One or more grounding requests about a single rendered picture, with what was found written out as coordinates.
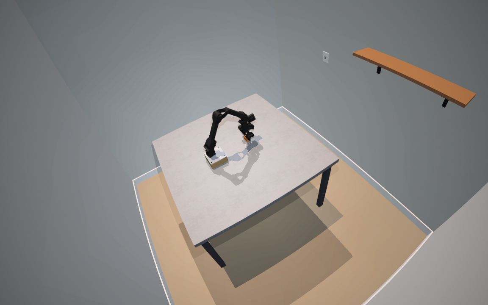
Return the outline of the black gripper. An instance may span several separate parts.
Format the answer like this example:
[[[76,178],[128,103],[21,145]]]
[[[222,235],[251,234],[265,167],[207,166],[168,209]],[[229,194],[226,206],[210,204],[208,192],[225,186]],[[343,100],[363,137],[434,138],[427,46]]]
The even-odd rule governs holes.
[[[254,133],[248,131],[249,125],[246,127],[242,127],[242,125],[238,126],[238,129],[243,133],[244,136],[250,141],[252,137],[254,137]]]

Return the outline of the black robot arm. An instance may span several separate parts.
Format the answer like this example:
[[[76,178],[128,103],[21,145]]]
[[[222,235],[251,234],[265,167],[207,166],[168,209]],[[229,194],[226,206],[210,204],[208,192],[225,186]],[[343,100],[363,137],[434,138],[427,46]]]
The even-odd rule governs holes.
[[[221,114],[224,113],[224,114]],[[209,156],[209,158],[213,157],[216,153],[214,151],[214,147],[216,146],[216,132],[219,126],[219,123],[222,121],[223,118],[225,118],[228,114],[233,115],[233,116],[238,116],[241,120],[238,121],[238,123],[241,123],[242,127],[248,127],[248,131],[250,129],[254,129],[254,125],[251,123],[252,121],[256,120],[254,114],[246,115],[242,111],[236,111],[229,109],[227,107],[218,109],[215,112],[212,113],[212,127],[211,127],[211,133],[209,137],[206,139],[205,145],[203,146],[206,151],[206,155]]]

